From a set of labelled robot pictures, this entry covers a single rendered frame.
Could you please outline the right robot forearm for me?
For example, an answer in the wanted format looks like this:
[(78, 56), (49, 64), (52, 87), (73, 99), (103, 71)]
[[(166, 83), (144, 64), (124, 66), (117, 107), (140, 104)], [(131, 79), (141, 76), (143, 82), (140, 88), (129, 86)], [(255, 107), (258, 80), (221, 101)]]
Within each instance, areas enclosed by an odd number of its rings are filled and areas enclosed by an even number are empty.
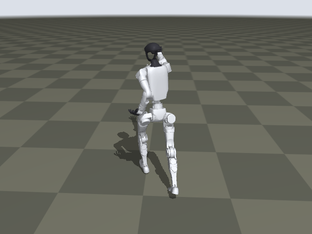
[[(165, 57), (162, 55), (162, 52), (158, 52), (158, 53), (157, 53), (157, 59), (158, 59), (158, 60), (161, 60), (161, 59), (163, 59), (163, 58), (165, 59)], [(167, 62), (166, 59), (165, 59), (165, 61)]]

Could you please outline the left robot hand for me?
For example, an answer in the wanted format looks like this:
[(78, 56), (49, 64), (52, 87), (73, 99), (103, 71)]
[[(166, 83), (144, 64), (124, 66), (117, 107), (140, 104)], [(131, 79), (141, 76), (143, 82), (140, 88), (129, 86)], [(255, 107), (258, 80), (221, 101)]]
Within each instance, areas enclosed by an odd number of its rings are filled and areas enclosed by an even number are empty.
[(128, 109), (128, 110), (129, 110), (129, 112), (130, 112), (131, 114), (136, 115), (136, 116), (139, 116), (139, 114), (137, 114), (138, 108), (137, 108), (135, 111), (134, 111), (134, 110), (131, 111), (131, 109)]

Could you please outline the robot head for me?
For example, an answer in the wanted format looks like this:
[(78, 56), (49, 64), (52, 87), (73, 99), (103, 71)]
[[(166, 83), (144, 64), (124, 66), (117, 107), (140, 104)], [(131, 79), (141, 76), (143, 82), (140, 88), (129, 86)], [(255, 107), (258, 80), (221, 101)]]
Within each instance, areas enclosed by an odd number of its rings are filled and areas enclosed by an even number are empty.
[[(145, 46), (144, 50), (146, 53), (147, 60), (151, 62), (151, 65), (150, 65), (151, 67), (162, 66), (161, 64), (158, 63), (158, 60), (156, 59), (157, 51), (161, 50), (160, 46), (157, 43), (149, 43), (148, 45)], [(154, 54), (153, 59), (149, 59), (148, 52), (151, 52), (152, 54)]]

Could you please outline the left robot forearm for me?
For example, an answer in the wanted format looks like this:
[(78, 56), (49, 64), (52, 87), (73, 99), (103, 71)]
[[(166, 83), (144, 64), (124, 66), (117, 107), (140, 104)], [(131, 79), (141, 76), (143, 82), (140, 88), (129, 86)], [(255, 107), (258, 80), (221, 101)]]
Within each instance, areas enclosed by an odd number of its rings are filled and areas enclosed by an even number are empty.
[(146, 92), (143, 92), (140, 105), (138, 106), (137, 114), (139, 115), (142, 115), (143, 111), (145, 111), (145, 108), (147, 107), (147, 104), (149, 103), (149, 100), (146, 99), (146, 97), (147, 97)]

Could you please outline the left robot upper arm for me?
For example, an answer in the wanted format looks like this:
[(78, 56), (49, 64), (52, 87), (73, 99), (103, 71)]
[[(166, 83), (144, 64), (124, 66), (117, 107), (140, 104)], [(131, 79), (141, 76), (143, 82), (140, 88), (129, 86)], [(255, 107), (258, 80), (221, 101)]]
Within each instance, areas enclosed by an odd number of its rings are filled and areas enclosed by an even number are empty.
[(142, 68), (136, 73), (136, 78), (138, 79), (141, 88), (143, 89), (144, 92), (146, 92), (147, 95), (146, 99), (151, 99), (153, 97), (153, 92), (150, 90), (146, 76), (147, 76), (146, 68)]

